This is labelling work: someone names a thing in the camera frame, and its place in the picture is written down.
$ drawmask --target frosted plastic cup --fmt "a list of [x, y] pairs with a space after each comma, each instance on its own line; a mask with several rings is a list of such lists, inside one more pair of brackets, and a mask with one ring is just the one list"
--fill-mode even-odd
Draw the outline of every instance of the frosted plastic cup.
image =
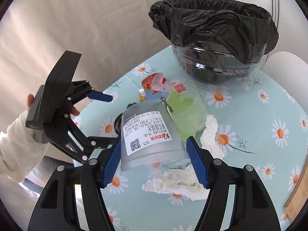
[[190, 161], [166, 106], [146, 101], [122, 115], [121, 175], [152, 176]]
[[208, 112], [193, 80], [181, 80], [173, 88], [167, 104], [173, 110], [171, 115], [182, 141], [186, 141], [205, 127]]

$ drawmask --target crumpled tissue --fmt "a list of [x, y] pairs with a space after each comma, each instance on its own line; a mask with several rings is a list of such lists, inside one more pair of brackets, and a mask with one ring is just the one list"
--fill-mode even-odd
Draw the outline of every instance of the crumpled tissue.
[[153, 175], [153, 178], [148, 180], [142, 189], [158, 194], [183, 195], [192, 201], [207, 199], [209, 193], [209, 190], [198, 182], [191, 164], [185, 169], [172, 168]]
[[200, 137], [200, 142], [203, 149], [207, 149], [213, 158], [224, 158], [224, 152], [218, 147], [215, 142], [218, 123], [213, 115], [206, 116], [205, 129]]
[[[224, 153], [215, 143], [218, 124], [213, 115], [206, 117], [205, 127], [200, 138], [202, 148], [207, 149], [214, 158], [222, 159]], [[209, 190], [198, 182], [191, 164], [186, 166], [185, 169], [168, 169], [163, 173], [154, 175], [142, 186], [142, 189], [158, 194], [183, 195], [192, 201], [207, 199], [209, 193]]]

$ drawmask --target finger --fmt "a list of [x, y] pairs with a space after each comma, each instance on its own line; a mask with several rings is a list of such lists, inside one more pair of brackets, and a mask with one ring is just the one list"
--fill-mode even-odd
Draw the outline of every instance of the finger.
[[72, 113], [72, 115], [74, 115], [74, 116], [80, 115], [80, 112], [79, 112], [74, 106], [72, 107], [71, 113]]
[[34, 95], [33, 94], [28, 94], [28, 96], [27, 96], [27, 110], [28, 111], [29, 111], [33, 101], [34, 101]]

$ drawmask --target qr code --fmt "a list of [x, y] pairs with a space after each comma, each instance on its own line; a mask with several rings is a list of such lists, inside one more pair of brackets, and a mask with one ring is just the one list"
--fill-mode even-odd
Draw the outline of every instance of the qr code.
[[136, 140], [131, 142], [131, 150], [135, 151], [136, 149], [139, 149], [139, 148], [141, 148], [141, 146], [140, 146], [139, 139], [137, 138]]
[[175, 91], [179, 94], [182, 93], [184, 91], [187, 91], [187, 88], [185, 87], [184, 83], [179, 83], [177, 85], [174, 85], [173, 88], [175, 89]]

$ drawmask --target light blue tablecloth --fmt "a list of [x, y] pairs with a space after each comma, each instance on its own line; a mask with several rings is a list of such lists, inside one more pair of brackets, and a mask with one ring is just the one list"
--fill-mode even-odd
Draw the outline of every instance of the light blue tablecloth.
[[[142, 79], [155, 72], [163, 72], [170, 82], [181, 80], [184, 75], [168, 47], [112, 84], [105, 93], [112, 95], [114, 100], [111, 103], [93, 101], [75, 118], [76, 124], [86, 136], [116, 137], [115, 118], [129, 103], [139, 102]], [[308, 116], [280, 85], [261, 71], [252, 84], [239, 80], [238, 85], [239, 89], [226, 91], [198, 84], [208, 113], [214, 115], [219, 124], [217, 142], [225, 153], [223, 160], [230, 166], [251, 164], [255, 167], [284, 230], [290, 222], [285, 217], [283, 205], [300, 176], [307, 155]], [[217, 93], [224, 97], [224, 102], [215, 100]], [[95, 150], [92, 156], [96, 157], [99, 152]], [[116, 176], [113, 185], [102, 190], [116, 230], [194, 230], [205, 200], [193, 202], [185, 197], [172, 200], [170, 195], [143, 191], [147, 177]], [[234, 187], [230, 186], [221, 230], [229, 226], [233, 198]]]

